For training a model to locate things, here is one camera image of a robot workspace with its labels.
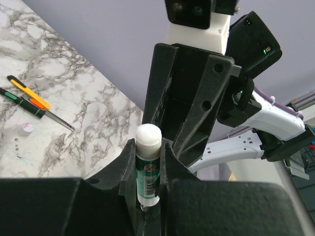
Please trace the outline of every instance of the marble pattern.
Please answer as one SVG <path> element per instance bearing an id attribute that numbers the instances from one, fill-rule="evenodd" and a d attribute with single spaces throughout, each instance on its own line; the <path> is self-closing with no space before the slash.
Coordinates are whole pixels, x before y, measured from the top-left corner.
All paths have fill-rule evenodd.
<path id="1" fill-rule="evenodd" d="M 71 123 L 37 119 L 0 97 L 0 177 L 88 177 L 134 137 L 142 112 L 20 0 L 0 2 L 0 87 L 14 75 Z M 34 125 L 28 137 L 18 130 Z"/>

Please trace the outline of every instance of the small white cap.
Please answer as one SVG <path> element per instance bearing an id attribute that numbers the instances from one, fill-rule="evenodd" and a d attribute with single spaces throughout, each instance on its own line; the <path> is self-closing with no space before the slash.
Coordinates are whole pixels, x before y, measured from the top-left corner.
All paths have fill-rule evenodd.
<path id="1" fill-rule="evenodd" d="M 136 130 L 137 153 L 148 159 L 156 159 L 160 155 L 162 145 L 161 130 L 154 124 L 142 124 Z"/>
<path id="2" fill-rule="evenodd" d="M 26 137 L 26 136 L 30 135 L 33 131 L 34 131 L 33 125 L 30 124 L 30 123 L 25 123 L 25 124 L 23 124 L 23 126 L 19 129 L 19 134 L 20 134 L 21 136 Z"/>

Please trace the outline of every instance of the green label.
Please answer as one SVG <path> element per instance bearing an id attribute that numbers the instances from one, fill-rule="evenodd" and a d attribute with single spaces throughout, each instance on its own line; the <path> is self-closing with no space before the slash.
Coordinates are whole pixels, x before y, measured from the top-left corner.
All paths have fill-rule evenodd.
<path id="1" fill-rule="evenodd" d="M 137 192 L 146 199 L 154 198 L 159 178 L 159 158 L 145 161 L 136 156 Z"/>

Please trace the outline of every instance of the glue stick cap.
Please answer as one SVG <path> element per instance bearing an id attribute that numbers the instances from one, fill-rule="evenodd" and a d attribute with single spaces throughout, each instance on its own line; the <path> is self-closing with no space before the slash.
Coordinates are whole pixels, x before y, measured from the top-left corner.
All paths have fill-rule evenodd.
<path id="1" fill-rule="evenodd" d="M 146 159 L 160 156 L 162 133 L 154 124 L 142 124 L 136 130 L 136 151 Z"/>

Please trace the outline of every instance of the purple cable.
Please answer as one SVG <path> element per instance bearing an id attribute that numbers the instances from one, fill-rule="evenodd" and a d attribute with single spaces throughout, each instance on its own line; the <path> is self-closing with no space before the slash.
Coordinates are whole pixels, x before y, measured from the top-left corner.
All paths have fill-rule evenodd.
<path id="1" fill-rule="evenodd" d="M 274 100 L 273 100 L 271 97 L 267 96 L 267 95 L 266 95 L 263 91 L 261 91 L 259 88 L 255 87 L 255 88 L 254 88 L 254 91 L 255 91 L 259 96 L 261 96 L 262 98 L 264 98 L 267 102 L 269 102 L 269 103 L 271 103 L 271 104 L 274 102 Z M 279 109 L 281 109 L 281 110 L 283 110 L 283 111 L 285 111 L 285 112 L 288 112 L 289 114 L 291 114 L 291 115 L 293 115 L 293 116 L 295 116 L 295 117 L 301 118 L 301 120 L 304 119 L 304 116 L 303 116 L 302 114 L 300 114 L 300 113 L 298 113 L 298 112 L 295 112 L 295 111 L 292 110 L 291 108 L 286 107 L 286 106 L 284 106 L 284 105 L 282 105 L 282 104 L 280 104 L 280 103 L 278 103 L 278 102 L 275 102 L 273 105 L 275 105 L 276 107 L 278 107 Z"/>

